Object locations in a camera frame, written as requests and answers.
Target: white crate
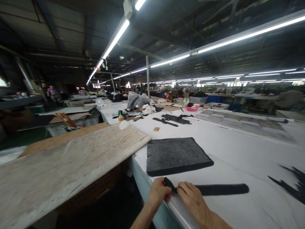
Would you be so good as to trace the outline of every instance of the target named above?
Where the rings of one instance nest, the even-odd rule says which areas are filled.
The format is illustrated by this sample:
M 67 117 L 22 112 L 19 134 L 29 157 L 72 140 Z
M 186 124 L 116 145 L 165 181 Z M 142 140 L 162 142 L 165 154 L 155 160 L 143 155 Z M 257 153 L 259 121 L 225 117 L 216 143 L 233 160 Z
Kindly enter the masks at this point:
M 217 109 L 217 110 L 227 110 L 229 108 L 229 104 L 224 104 L 224 103 L 207 103 L 203 105 L 205 108 L 212 108 L 212 109 Z
M 76 120 L 76 121 L 74 121 L 74 123 L 78 126 L 83 126 L 83 127 L 92 126 L 95 124 L 99 124 L 98 118 L 99 118 L 99 115 L 91 117 L 91 118 Z M 57 125 L 52 125 L 52 126 L 48 126 L 45 128 L 47 129 L 47 131 L 50 133 L 50 135 L 52 137 L 55 137 L 57 135 L 61 135 L 61 134 L 64 134 L 67 132 L 62 126 L 63 126 L 63 124 L 59 123 Z
M 206 103 L 207 98 L 208 98 L 208 96 L 207 97 L 191 97 L 190 96 L 190 102 Z

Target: ceiling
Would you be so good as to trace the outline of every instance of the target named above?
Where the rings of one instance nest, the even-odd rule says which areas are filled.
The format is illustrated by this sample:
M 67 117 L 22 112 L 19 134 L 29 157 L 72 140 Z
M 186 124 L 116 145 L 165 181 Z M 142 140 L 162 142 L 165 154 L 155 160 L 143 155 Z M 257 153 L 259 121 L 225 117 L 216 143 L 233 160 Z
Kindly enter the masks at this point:
M 107 58 L 108 71 L 126 73 L 146 66 L 146 54 L 152 64 L 304 8 L 304 0 L 146 0 Z M 123 0 L 0 0 L 0 44 L 37 63 L 46 75 L 88 79 L 123 15 Z M 150 79 L 303 67 L 304 27 L 298 23 L 156 67 Z

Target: gray felt sheet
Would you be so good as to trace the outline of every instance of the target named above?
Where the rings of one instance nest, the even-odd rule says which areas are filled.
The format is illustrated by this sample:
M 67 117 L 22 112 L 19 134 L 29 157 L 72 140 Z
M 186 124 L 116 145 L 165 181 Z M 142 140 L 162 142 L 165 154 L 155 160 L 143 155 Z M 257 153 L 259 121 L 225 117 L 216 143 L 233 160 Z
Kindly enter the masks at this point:
M 191 138 L 151 140 L 147 147 L 147 174 L 165 176 L 212 166 L 214 162 Z

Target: pink basket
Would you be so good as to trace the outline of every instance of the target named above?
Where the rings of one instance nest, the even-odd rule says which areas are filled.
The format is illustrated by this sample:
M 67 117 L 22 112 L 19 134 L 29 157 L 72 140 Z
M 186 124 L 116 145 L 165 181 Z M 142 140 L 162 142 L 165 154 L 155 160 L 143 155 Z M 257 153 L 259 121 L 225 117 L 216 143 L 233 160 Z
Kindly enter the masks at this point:
M 197 106 L 197 105 L 196 105 L 196 107 L 194 107 L 194 108 L 190 108 L 190 107 L 188 107 L 187 105 L 184 105 L 184 107 L 185 107 L 185 109 L 186 109 L 187 111 L 197 111 L 198 108 L 199 108 L 199 106 Z

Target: bottle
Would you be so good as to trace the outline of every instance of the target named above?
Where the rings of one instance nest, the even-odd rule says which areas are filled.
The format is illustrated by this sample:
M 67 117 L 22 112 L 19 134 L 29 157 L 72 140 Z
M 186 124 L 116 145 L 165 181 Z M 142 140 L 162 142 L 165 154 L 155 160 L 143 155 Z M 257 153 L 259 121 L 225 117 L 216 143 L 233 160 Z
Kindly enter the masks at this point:
M 121 112 L 120 112 L 120 115 L 119 115 L 119 121 L 124 121 L 124 117 L 121 115 Z

